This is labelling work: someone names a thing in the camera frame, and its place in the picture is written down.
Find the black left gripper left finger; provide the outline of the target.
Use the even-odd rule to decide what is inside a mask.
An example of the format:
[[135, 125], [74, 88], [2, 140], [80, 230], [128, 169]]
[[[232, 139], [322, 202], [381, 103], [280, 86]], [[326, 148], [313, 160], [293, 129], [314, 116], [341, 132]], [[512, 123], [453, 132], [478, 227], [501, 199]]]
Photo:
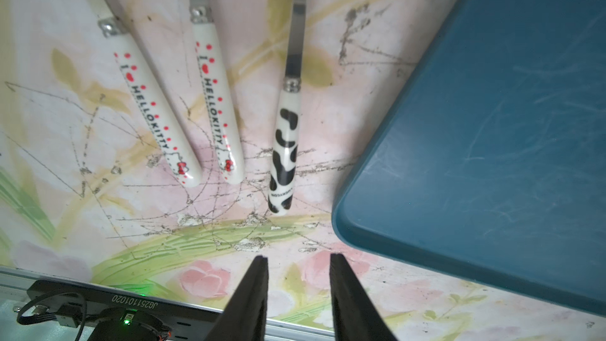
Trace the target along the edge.
[[256, 256], [205, 340], [264, 340], [267, 306], [268, 259]]

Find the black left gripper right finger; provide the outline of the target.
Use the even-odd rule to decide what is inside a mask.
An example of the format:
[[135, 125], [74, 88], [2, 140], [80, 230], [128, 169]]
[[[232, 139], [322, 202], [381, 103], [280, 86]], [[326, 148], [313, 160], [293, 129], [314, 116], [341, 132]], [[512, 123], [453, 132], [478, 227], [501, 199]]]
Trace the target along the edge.
[[329, 276], [336, 340], [396, 341], [344, 255], [331, 254]]

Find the cow pattern fork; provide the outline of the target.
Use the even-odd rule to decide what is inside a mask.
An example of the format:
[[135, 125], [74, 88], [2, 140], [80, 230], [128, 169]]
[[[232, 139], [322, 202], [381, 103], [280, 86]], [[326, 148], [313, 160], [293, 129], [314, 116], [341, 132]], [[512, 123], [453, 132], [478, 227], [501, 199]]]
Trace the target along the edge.
[[284, 216], [288, 213], [294, 197], [306, 12], [307, 0], [293, 0], [286, 69], [276, 115], [268, 191], [268, 207], [276, 216]]

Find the white Hello Kitty fork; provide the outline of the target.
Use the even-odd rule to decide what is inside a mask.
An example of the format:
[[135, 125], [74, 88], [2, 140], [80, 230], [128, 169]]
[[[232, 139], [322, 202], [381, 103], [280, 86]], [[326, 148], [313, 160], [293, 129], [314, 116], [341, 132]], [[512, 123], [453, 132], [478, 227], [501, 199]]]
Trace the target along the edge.
[[237, 185], [245, 176], [244, 154], [210, 1], [189, 0], [189, 15], [219, 170], [225, 182]]

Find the white Hello Kitty spoon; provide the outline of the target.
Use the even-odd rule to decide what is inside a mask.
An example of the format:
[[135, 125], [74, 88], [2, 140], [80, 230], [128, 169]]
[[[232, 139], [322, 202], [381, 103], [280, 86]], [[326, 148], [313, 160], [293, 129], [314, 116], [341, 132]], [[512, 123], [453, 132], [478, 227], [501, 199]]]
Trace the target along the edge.
[[144, 54], [106, 0], [87, 0], [116, 64], [173, 175], [184, 187], [202, 183], [203, 169]]

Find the teal plastic tray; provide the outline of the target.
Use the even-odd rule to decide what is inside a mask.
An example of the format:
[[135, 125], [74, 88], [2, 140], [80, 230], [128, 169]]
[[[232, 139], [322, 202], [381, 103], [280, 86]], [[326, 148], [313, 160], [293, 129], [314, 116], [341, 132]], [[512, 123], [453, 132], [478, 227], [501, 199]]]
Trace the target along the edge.
[[605, 313], [605, 0], [458, 0], [345, 180], [366, 252]]

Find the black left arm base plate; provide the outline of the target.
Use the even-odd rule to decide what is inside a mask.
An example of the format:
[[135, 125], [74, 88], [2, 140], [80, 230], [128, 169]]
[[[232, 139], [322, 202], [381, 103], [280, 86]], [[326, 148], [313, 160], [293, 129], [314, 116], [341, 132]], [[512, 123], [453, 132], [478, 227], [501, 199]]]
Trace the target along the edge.
[[202, 340], [220, 316], [148, 295], [49, 279], [38, 279], [27, 295], [29, 302], [17, 312], [19, 325], [55, 322], [75, 328], [76, 339], [89, 327], [91, 340]]

